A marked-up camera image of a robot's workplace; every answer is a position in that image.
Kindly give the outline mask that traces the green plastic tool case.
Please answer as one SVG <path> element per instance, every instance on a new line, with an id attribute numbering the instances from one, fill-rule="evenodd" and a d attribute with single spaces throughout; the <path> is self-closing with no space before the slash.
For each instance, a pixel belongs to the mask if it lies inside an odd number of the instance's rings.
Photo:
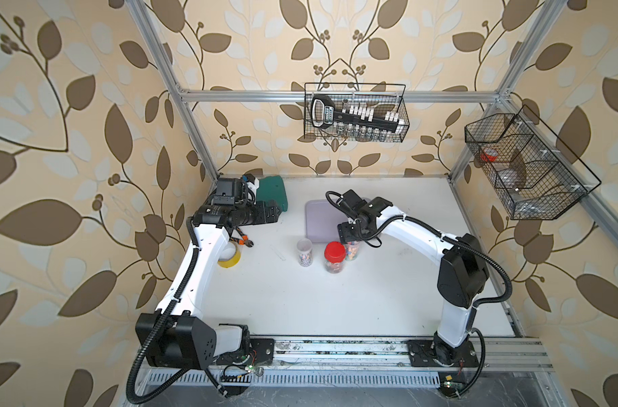
<path id="1" fill-rule="evenodd" d="M 267 176 L 259 180 L 260 184 L 256 191 L 258 202 L 270 203 L 273 201 L 281 212 L 288 210 L 288 197 L 281 176 Z"/>

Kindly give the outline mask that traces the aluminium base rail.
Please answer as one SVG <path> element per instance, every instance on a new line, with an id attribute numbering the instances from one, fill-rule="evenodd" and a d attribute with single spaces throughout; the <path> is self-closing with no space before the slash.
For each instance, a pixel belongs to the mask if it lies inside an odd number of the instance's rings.
<path id="1" fill-rule="evenodd" d="M 432 388 L 465 383 L 475 371 L 553 371 L 543 344 L 526 337 L 470 337 L 449 366 L 427 337 L 254 336 L 242 357 L 209 366 L 225 387 Z"/>

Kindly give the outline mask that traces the yellow tape roll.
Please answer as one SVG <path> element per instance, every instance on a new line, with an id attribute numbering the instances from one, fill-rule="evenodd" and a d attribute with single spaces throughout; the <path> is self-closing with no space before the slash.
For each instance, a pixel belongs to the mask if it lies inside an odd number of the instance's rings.
<path id="1" fill-rule="evenodd" d="M 219 256 L 217 264 L 225 269 L 232 268 L 239 264 L 241 260 L 241 251 L 239 245 L 235 242 L 229 242 L 227 247 Z"/>

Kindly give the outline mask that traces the small clear sprinkles jar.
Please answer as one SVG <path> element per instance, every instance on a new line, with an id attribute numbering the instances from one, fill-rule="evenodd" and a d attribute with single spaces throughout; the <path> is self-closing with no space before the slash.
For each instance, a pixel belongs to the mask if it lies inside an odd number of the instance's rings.
<path id="1" fill-rule="evenodd" d="M 308 238 L 302 238 L 296 244 L 298 253 L 298 261 L 302 267 L 308 267 L 312 264 L 312 241 Z"/>

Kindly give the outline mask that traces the lilac plastic tray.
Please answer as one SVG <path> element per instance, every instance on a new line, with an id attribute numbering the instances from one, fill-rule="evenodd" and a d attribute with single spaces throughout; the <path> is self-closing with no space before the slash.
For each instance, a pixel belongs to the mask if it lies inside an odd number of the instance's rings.
<path id="1" fill-rule="evenodd" d="M 351 221 L 327 200 L 312 200 L 305 204 L 305 237 L 313 244 L 339 242 L 338 226 L 343 223 Z"/>

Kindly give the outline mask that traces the red lid candy jar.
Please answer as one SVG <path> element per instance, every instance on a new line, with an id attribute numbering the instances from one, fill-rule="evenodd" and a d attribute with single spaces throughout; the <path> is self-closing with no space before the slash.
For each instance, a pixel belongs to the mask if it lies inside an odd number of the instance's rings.
<path id="1" fill-rule="evenodd" d="M 339 242 L 330 242 L 324 250 L 325 267 L 329 273 L 337 274 L 344 269 L 346 250 Z"/>

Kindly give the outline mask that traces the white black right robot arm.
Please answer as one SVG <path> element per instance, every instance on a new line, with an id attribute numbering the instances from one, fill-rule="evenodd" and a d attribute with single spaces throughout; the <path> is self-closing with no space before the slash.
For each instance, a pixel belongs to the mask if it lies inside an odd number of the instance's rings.
<path id="1" fill-rule="evenodd" d="M 370 201 L 353 190 L 343 194 L 325 193 L 327 202 L 347 217 L 338 225 L 342 244 L 379 240 L 386 234 L 430 259 L 439 267 L 437 290 L 443 298 L 441 320 L 427 352 L 438 365 L 449 367 L 461 362 L 469 349 L 470 336 L 480 341 L 479 366 L 465 384 L 450 379 L 439 392 L 448 399 L 460 399 L 472 389 L 485 367 L 487 346 L 474 320 L 482 305 L 500 304 L 512 297 L 510 276 L 480 248 L 471 234 L 456 236 L 441 232 L 427 222 L 407 215 L 381 197 Z"/>

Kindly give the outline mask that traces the orange handled pliers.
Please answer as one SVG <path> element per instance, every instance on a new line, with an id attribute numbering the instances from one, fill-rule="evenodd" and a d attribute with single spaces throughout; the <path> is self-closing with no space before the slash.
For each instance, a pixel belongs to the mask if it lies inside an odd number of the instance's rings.
<path id="1" fill-rule="evenodd" d="M 248 235 L 240 228 L 236 228 L 237 233 L 239 234 L 239 245 L 244 245 L 248 248 L 252 248 L 254 246 L 254 242 L 248 237 Z"/>

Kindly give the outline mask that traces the red item in basket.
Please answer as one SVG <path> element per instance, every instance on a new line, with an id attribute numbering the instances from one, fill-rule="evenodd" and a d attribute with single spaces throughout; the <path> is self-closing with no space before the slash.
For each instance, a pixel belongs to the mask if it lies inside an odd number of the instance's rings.
<path id="1" fill-rule="evenodd" d="M 493 163 L 498 158 L 498 152 L 489 147 L 483 147 L 480 150 L 480 161 L 483 163 Z"/>

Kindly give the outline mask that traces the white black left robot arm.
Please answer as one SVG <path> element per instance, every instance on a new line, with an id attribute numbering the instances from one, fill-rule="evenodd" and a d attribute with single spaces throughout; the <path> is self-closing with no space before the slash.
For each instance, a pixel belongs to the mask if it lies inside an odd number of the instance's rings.
<path id="1" fill-rule="evenodd" d="M 142 313 L 136 333 L 141 344 L 126 386 L 129 403 L 142 405 L 162 394 L 188 371 L 203 371 L 217 391 L 227 389 L 210 371 L 220 358 L 231 364 L 251 363 L 249 328 L 239 324 L 211 327 L 202 320 L 202 299 L 219 259 L 239 227 L 275 223 L 281 215 L 275 202 L 246 201 L 242 205 L 203 205 L 186 222 L 190 243 L 163 301 L 152 313 Z M 155 390 L 137 394 L 137 377 L 144 363 L 176 369 Z"/>

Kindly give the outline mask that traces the black socket set rack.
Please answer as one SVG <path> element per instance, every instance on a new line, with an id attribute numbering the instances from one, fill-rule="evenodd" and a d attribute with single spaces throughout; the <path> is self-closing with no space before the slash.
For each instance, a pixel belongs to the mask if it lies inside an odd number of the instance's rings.
<path id="1" fill-rule="evenodd" d="M 322 131 L 368 129 L 404 135 L 410 128 L 402 96 L 356 93 L 308 93 L 304 121 Z"/>

